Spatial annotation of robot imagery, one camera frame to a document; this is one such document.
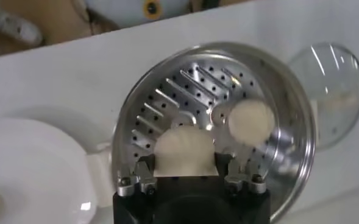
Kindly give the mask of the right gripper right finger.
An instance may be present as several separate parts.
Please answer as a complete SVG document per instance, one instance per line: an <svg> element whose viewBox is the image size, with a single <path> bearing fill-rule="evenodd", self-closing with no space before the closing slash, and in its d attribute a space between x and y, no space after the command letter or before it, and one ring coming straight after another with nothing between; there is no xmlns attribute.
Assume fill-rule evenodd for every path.
<svg viewBox="0 0 359 224"><path fill-rule="evenodd" d="M253 194L267 191L263 177L256 172L242 171L238 160L230 154L218 154L218 175L233 194L238 194L245 186Z"/></svg>

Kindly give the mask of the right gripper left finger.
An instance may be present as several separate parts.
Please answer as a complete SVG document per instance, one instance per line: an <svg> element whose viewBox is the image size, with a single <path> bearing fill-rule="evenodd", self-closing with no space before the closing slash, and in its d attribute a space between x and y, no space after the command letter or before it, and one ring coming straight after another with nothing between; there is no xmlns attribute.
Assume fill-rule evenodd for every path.
<svg viewBox="0 0 359 224"><path fill-rule="evenodd" d="M133 170L128 164L121 164L116 171L116 193L120 197L130 197L136 191L153 195L157 188L154 177L155 155L141 156L135 162Z"/></svg>

